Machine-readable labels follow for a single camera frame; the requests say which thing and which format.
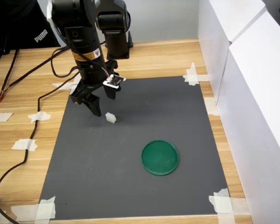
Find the wooden desk surface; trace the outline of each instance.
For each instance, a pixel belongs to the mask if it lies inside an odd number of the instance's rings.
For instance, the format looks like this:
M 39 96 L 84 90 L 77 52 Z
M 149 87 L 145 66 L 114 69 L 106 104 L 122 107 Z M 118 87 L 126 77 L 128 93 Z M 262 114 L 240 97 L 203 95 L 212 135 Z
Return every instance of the wooden desk surface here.
M 8 83 L 37 66 L 51 56 L 53 49 L 27 49 L 19 52 Z M 0 89 L 10 67 L 14 52 L 0 59 Z M 117 72 L 126 78 L 182 76 L 194 62 L 198 75 L 207 74 L 197 39 L 136 43 L 129 60 L 118 60 Z M 68 51 L 54 59 L 58 74 L 67 74 L 75 65 Z M 51 90 L 51 83 L 61 83 L 50 64 L 46 64 L 13 87 L 0 103 L 0 112 L 13 112 L 8 122 L 0 122 L 0 177 L 12 166 L 23 161 L 23 150 L 12 150 L 18 139 L 30 137 L 34 124 L 28 115 L 37 112 L 37 98 Z M 209 82 L 200 83 L 203 97 L 213 97 Z M 11 206 L 37 204 L 49 167 L 69 91 L 57 91 L 41 101 L 41 110 L 51 114 L 51 119 L 41 121 L 34 139 L 38 145 L 29 152 L 26 164 L 5 177 L 0 185 L 0 207 L 15 218 Z M 209 115 L 224 174 L 231 197 L 244 198 L 233 158 L 219 116 Z M 250 216 L 236 216 L 237 223 L 252 223 Z M 123 218 L 103 220 L 67 221 L 66 223 L 206 223 L 217 224 L 217 215 L 186 217 Z

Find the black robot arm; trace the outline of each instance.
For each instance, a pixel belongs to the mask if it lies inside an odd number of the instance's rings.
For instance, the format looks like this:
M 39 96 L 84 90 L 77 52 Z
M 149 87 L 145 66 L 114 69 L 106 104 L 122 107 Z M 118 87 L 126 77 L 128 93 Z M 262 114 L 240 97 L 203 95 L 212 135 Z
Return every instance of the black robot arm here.
M 123 0 L 99 0 L 96 3 L 97 27 L 103 32 L 108 48 L 107 59 L 128 59 L 133 47 L 131 16 Z
M 101 116 L 99 97 L 92 92 L 103 86 L 107 97 L 115 99 L 125 78 L 114 72 L 118 67 L 116 61 L 105 63 L 95 27 L 95 11 L 92 0 L 52 1 L 52 20 L 59 36 L 70 47 L 81 74 L 81 81 L 70 97 L 74 103 L 83 103 L 94 115 Z

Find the wire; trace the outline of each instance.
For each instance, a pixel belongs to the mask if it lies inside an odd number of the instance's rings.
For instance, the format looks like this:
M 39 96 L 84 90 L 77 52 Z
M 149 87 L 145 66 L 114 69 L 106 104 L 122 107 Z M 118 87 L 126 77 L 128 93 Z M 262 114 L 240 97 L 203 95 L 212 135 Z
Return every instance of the wire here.
M 14 221 L 11 217 L 9 217 L 5 212 L 0 208 L 0 214 L 3 215 L 9 222 L 13 224 L 19 224 L 18 222 Z
M 60 52 L 60 51 L 62 51 L 62 50 L 63 50 L 63 48 L 57 48 L 56 50 L 53 51 L 52 57 L 51 57 L 51 68 L 52 68 L 52 72 L 53 72 L 54 76 L 56 76 L 56 77 L 58 77 L 58 78 L 65 78 L 65 77 L 68 77 L 74 70 L 78 69 L 77 66 L 74 66 L 74 67 L 71 68 L 70 72 L 69 72 L 68 74 L 66 74 L 66 75 L 60 76 L 60 75 L 56 74 L 55 69 L 54 69 L 54 66 L 53 66 L 53 56 L 54 56 L 55 52 L 57 52 L 57 51 Z
M 69 44 L 66 39 L 64 38 L 64 36 L 61 34 L 59 28 L 57 27 L 57 25 L 54 23 L 54 27 L 55 30 L 58 34 L 58 36 L 61 38 L 61 40 L 66 44 L 66 46 L 68 46 L 71 51 L 73 51 L 74 53 L 78 54 L 80 57 L 82 57 L 83 59 L 85 59 L 86 61 L 88 61 L 91 65 L 96 65 L 98 67 L 100 67 L 102 70 L 104 70 L 104 72 L 106 73 L 107 77 L 109 77 L 108 72 L 97 62 L 92 61 L 91 59 L 89 59 L 88 57 L 86 57 L 85 55 L 81 54 L 80 52 L 77 51 L 77 49 L 75 47 L 73 47 L 71 44 Z
M 41 99 L 50 95 L 51 93 L 57 91 L 58 89 L 60 89 L 61 87 L 63 87 L 67 82 L 69 82 L 70 80 L 74 79 L 77 75 L 79 74 L 79 72 L 77 72 L 73 77 L 67 79 L 64 83 L 62 83 L 60 86 L 58 86 L 57 88 L 55 88 L 54 90 L 40 96 L 37 100 L 37 112 L 39 112 L 41 110 Z M 38 120 L 35 121 L 35 125 L 34 125 L 34 129 L 33 129 L 33 132 L 31 133 L 30 135 L 30 139 L 33 139 L 34 135 L 35 135 L 35 132 L 37 130 L 37 124 L 38 124 Z M 8 171 L 6 171 L 3 176 L 0 178 L 0 183 L 2 182 L 2 180 L 4 179 L 4 177 L 6 177 L 7 174 L 9 174 L 12 170 L 14 170 L 15 168 L 19 167 L 20 165 L 26 163 L 27 161 L 27 158 L 28 158 L 28 149 L 25 149 L 25 157 L 24 157 L 24 160 L 23 162 L 20 162 L 19 164 L 11 167 Z M 0 209 L 0 213 L 1 215 L 3 215 L 8 221 L 10 221 L 11 223 L 13 224 L 18 224 L 18 222 L 14 221 L 11 217 L 9 217 L 7 214 L 5 214 L 2 209 Z
M 10 76 L 10 74 L 11 74 L 11 71 L 12 71 L 12 69 L 13 69 L 13 67 L 14 67 L 15 60 L 16 60 L 16 58 L 17 58 L 17 56 L 18 56 L 19 50 L 16 50 L 16 51 L 15 51 L 15 54 L 14 54 L 14 58 L 13 58 L 12 64 L 11 64 L 11 66 L 10 66 L 10 68 L 9 68 L 9 71 L 8 71 L 6 77 L 5 77 L 4 83 L 3 83 L 2 88 L 1 88 L 1 92 L 0 92 L 0 102 L 3 100 L 3 98 L 4 98 L 4 96 L 5 96 L 6 92 L 7 92 L 7 90 L 9 90 L 9 89 L 10 89 L 11 87 L 13 87 L 14 85 L 18 84 L 20 81 L 22 81 L 22 80 L 23 80 L 24 78 L 26 78 L 28 75 L 30 75 L 32 72 L 34 72 L 34 71 L 36 71 L 37 69 L 39 69 L 40 67 L 44 66 L 44 65 L 45 65 L 46 63 L 48 63 L 49 61 L 52 61 L 53 58 L 59 56 L 60 54 L 62 54 L 63 52 L 65 52 L 65 51 L 67 51 L 67 50 L 69 50 L 69 49 L 70 49 L 70 48 L 69 48 L 68 46 L 65 46 L 65 47 L 62 47 L 62 48 L 58 48 L 57 50 L 59 50 L 59 51 L 58 51 L 57 53 L 52 54 L 52 56 L 49 57 L 47 60 L 45 60 L 44 62 L 40 63 L 39 65 L 37 65 L 36 67 L 34 67 L 34 68 L 31 69 L 30 71 L 28 71 L 26 74 L 24 74 L 23 76 L 21 76 L 20 78 L 18 78 L 18 79 L 15 80 L 14 82 L 12 82 L 9 86 L 5 87 L 6 84 L 7 84 L 8 79 L 9 79 L 9 76 Z

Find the white box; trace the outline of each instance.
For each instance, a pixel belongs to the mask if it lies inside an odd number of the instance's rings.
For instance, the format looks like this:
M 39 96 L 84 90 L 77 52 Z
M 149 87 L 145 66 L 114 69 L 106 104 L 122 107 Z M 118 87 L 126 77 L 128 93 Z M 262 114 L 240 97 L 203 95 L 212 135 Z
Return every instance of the white box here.
M 230 43 L 265 11 L 261 0 L 200 0 L 198 38 L 215 101 Z
M 265 12 L 231 46 L 218 101 L 255 224 L 280 224 L 280 27 Z

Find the green circular dish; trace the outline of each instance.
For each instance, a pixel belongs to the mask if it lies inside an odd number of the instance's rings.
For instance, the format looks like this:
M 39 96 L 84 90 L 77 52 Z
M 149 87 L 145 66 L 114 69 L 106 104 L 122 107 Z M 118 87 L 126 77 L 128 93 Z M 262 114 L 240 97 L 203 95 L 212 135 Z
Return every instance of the green circular dish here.
M 156 176 L 172 173 L 179 161 L 176 148 L 169 142 L 155 140 L 148 143 L 141 153 L 144 169 Z

